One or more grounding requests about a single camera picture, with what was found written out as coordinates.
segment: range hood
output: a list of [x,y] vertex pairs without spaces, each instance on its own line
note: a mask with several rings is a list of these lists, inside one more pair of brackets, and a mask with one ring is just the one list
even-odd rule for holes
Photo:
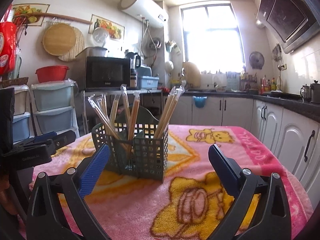
[[257,19],[271,30],[285,53],[320,32],[320,25],[304,0],[261,0]]

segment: kettle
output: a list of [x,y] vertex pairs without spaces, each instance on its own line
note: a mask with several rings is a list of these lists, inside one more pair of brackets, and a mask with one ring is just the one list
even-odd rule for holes
[[320,104],[320,84],[318,81],[310,84],[311,103]]
[[307,86],[307,84],[305,86],[302,86],[302,88],[300,89],[300,95],[302,97],[303,102],[310,101],[310,87]]
[[133,66],[131,66],[131,68],[137,69],[141,66],[141,56],[138,53],[128,52],[125,55],[125,58],[129,58],[134,61]]

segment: water heater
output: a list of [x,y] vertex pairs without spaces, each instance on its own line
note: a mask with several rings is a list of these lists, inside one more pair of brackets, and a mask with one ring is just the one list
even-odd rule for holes
[[118,9],[139,21],[142,21],[144,17],[145,20],[149,20],[150,26],[154,28],[163,27],[169,19],[167,12],[153,0],[120,0]]

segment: wicker basket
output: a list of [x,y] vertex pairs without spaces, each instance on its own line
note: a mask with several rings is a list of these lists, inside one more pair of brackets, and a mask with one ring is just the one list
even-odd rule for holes
[[0,81],[0,88],[26,85],[28,83],[28,80],[29,80],[28,77],[23,77],[23,78],[15,78],[10,80]]
[[[102,123],[97,124],[92,129],[95,148],[98,149],[103,144],[107,144],[110,148],[110,159],[105,169],[137,178],[163,181],[168,155],[168,127],[161,139],[153,139],[156,127],[157,125],[154,123],[137,123],[135,137],[132,141],[127,141],[125,139],[117,140],[113,136],[107,135],[104,125]],[[115,129],[121,138],[127,138],[126,123],[116,122]],[[121,144],[132,146],[132,153],[129,158]]]

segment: pink blanket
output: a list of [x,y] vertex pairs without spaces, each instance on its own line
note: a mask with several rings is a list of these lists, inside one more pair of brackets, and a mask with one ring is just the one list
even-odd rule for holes
[[[85,200],[113,240],[206,240],[233,201],[208,161],[208,148],[214,143],[242,168],[257,175],[280,174],[289,200],[294,238],[313,212],[307,193],[260,141],[240,127],[170,125],[163,183],[103,171]],[[91,135],[85,135],[60,149],[51,163],[37,166],[34,179],[41,171],[53,175],[77,167],[93,152]],[[71,228],[80,233],[65,199],[60,200]],[[256,196],[240,231],[248,226],[257,201]]]

